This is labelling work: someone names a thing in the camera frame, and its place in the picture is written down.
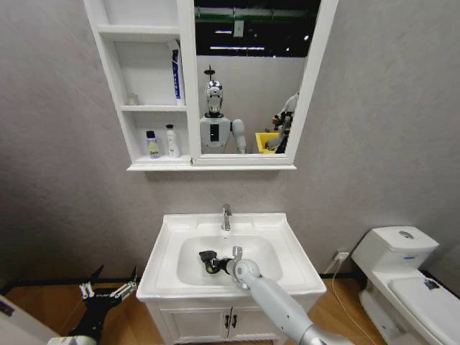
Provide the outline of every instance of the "faucet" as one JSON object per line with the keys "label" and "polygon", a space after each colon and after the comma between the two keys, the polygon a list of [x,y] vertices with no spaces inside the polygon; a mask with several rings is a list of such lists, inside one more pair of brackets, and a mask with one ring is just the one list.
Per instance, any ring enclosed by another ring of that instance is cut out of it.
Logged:
{"label": "faucet", "polygon": [[224,220],[222,221],[222,225],[221,225],[222,230],[230,231],[231,211],[230,211],[230,205],[228,203],[225,203],[224,205],[222,205],[222,216],[224,218]]}

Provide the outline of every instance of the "humanoid robot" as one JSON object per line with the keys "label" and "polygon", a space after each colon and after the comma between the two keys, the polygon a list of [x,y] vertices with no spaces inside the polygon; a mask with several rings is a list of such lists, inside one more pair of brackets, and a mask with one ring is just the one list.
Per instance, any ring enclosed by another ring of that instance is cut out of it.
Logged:
{"label": "humanoid robot", "polygon": [[201,152],[224,153],[230,133],[233,134],[238,153],[246,153],[246,137],[244,136],[244,124],[240,119],[230,121],[221,113],[224,91],[217,80],[212,80],[214,70],[209,66],[205,71],[209,75],[206,85],[206,100],[208,112],[200,120]]}

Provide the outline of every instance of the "mirror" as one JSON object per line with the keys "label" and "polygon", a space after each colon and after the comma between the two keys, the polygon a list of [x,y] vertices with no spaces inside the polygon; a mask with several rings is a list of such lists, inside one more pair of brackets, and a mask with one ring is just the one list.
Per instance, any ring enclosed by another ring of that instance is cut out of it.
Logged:
{"label": "mirror", "polygon": [[319,5],[194,1],[201,154],[285,153]]}

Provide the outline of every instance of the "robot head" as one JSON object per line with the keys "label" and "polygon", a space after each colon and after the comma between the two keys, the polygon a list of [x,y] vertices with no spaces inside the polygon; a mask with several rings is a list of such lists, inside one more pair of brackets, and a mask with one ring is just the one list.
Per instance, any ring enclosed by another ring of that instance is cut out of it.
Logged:
{"label": "robot head", "polygon": [[218,114],[222,107],[224,91],[222,85],[217,80],[211,80],[206,85],[206,99],[210,113]]}

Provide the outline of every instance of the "white sink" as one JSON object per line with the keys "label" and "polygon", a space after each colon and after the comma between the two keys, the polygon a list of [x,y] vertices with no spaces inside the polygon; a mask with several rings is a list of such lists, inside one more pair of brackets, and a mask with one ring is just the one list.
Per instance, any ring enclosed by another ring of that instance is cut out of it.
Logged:
{"label": "white sink", "polygon": [[303,251],[284,213],[241,213],[230,216],[231,230],[221,229],[221,214],[166,215],[137,297],[163,298],[247,296],[223,270],[206,273],[199,252],[213,250],[232,257],[233,246],[253,259],[261,273],[291,295],[321,295],[326,287]]}

